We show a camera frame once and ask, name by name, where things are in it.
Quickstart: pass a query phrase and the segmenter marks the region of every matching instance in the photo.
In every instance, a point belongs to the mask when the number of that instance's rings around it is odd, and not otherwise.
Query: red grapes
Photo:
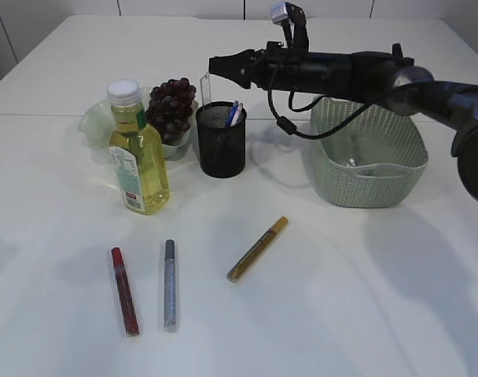
[[[146,120],[159,132],[164,144],[174,144],[190,129],[195,92],[196,87],[183,77],[163,82],[150,93]]]

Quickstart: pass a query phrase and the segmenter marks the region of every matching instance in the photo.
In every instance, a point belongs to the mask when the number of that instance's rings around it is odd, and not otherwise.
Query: silver marker
[[[176,268],[175,242],[166,241],[164,258],[164,331],[176,332]]]

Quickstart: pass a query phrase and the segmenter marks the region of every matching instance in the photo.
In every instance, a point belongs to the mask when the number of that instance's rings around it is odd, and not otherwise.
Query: red marker
[[[119,290],[120,306],[122,308],[123,325],[126,328],[127,336],[136,336],[139,335],[138,320],[134,311],[126,267],[123,264],[122,253],[118,247],[112,249],[112,256],[116,287]]]

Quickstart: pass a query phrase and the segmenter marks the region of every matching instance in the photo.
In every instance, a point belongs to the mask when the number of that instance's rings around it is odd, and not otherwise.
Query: plastic bottle
[[[108,85],[108,100],[116,123],[109,151],[123,202],[134,212],[155,214],[170,195],[160,135],[146,123],[136,82],[112,82]]]

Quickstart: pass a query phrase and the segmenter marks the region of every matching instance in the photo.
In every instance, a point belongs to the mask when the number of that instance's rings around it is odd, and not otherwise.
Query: pen
[[[231,127],[237,124],[237,121],[239,120],[239,116],[241,115],[243,106],[244,105],[242,104],[242,102],[239,104],[239,106],[237,106],[236,113],[233,115],[232,123],[230,124]]]
[[[237,106],[239,106],[239,102],[234,101],[233,105],[232,105],[232,109],[230,110],[229,117],[226,120],[225,128],[230,127],[230,124],[232,123],[233,116],[236,114]]]
[[[176,332],[175,242],[166,241],[164,257],[164,331]]]
[[[123,264],[122,253],[118,247],[112,249],[112,256],[116,287],[119,290],[120,307],[122,308],[123,325],[126,328],[127,336],[136,336],[139,335],[138,320],[134,311],[126,267]]]
[[[282,216],[276,221],[251,249],[239,260],[239,262],[226,274],[226,278],[235,283],[243,273],[253,264],[253,262],[263,253],[267,246],[276,238],[279,232],[288,224],[288,219]]]

